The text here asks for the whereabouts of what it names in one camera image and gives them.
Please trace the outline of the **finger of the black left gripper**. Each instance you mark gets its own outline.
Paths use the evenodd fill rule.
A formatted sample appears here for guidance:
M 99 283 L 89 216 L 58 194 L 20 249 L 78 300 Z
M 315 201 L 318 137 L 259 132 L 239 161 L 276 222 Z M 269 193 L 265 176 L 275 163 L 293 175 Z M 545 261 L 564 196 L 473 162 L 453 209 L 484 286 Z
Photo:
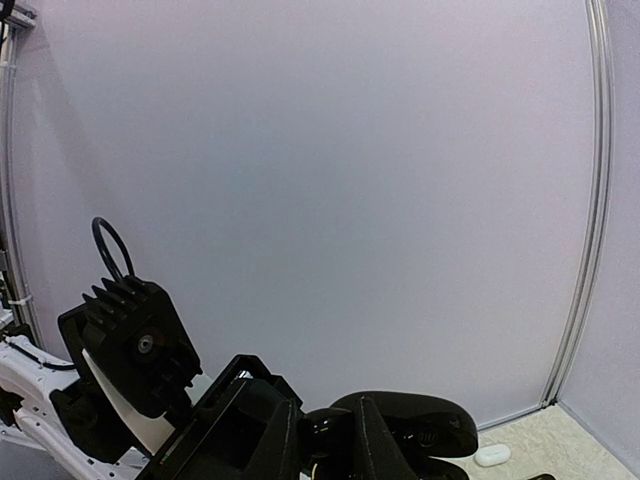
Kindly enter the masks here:
M 278 404 L 244 470 L 245 479 L 299 478 L 298 420 L 299 410 L 292 400 Z
M 411 394 L 349 394 L 344 408 L 354 414 L 353 470 L 356 479 L 417 479 L 384 415 L 400 418 Z

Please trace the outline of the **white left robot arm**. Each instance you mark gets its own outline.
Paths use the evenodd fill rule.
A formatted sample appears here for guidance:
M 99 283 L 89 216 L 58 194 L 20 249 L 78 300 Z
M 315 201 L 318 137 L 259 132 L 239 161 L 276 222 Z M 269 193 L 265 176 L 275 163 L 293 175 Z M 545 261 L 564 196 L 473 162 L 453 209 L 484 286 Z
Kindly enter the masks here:
M 301 402 L 253 355 L 232 359 L 203 393 L 157 417 L 137 410 L 83 347 L 79 325 L 62 323 L 73 362 L 36 348 L 23 331 L 1 342 L 1 416 L 40 442 L 80 479 L 122 479 L 125 455 L 149 459 L 141 479 L 296 479 L 327 460 L 346 479 L 411 479 L 414 471 L 370 397 L 316 449 Z

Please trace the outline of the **glossy black earbud charging case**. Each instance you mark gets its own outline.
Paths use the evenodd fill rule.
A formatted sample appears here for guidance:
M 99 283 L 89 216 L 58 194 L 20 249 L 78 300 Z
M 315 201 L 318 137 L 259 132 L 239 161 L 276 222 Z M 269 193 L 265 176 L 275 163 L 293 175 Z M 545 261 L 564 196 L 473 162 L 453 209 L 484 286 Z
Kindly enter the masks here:
M 362 391 L 352 394 L 410 394 Z M 384 415 L 396 443 L 417 479 L 466 479 L 449 463 L 478 449 L 477 427 L 468 412 L 446 399 L 411 394 L 400 418 Z M 354 414 L 344 397 L 331 406 L 306 413 L 297 424 L 301 471 L 314 479 L 356 479 L 354 476 Z

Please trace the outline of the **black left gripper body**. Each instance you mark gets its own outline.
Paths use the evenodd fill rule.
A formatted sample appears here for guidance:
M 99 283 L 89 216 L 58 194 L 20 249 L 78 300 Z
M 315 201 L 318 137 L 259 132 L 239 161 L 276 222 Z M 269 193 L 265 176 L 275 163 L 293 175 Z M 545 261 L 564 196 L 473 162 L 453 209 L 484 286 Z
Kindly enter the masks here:
M 143 469 L 144 479 L 245 479 L 244 470 L 279 403 L 302 400 L 255 355 L 235 356 Z

